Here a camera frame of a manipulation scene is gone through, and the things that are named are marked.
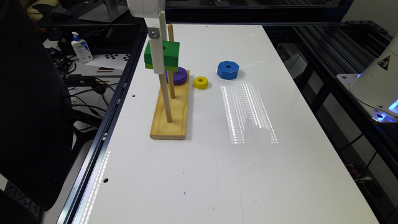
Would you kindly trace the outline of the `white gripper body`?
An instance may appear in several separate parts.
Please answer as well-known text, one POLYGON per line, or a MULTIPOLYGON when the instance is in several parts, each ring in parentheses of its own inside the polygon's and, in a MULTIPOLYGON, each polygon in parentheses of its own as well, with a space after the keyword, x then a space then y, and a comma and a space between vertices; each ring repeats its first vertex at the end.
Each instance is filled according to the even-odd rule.
POLYGON ((165 0, 127 0, 129 12, 133 17, 159 18, 165 0))

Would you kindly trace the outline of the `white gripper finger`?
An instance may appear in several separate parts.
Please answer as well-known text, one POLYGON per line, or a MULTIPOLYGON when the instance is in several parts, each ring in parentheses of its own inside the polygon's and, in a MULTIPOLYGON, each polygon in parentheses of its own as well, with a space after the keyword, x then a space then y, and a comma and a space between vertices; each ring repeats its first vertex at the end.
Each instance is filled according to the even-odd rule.
POLYGON ((168 41, 167 37, 167 23, 165 20, 165 11, 161 11, 160 12, 160 16, 159 16, 159 21, 160 21, 160 34, 161 34, 161 38, 164 41, 168 41))
POLYGON ((154 73, 161 75, 165 71, 164 51, 162 45, 162 31, 159 18, 145 18, 147 25, 152 66, 154 73))

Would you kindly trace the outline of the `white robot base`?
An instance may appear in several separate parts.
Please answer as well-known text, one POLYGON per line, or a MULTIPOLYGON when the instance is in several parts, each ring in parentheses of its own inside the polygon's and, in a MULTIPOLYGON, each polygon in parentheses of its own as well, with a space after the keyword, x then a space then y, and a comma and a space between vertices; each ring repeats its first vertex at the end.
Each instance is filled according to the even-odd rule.
POLYGON ((378 123, 397 122, 397 37, 360 74, 339 74, 337 79, 378 123))

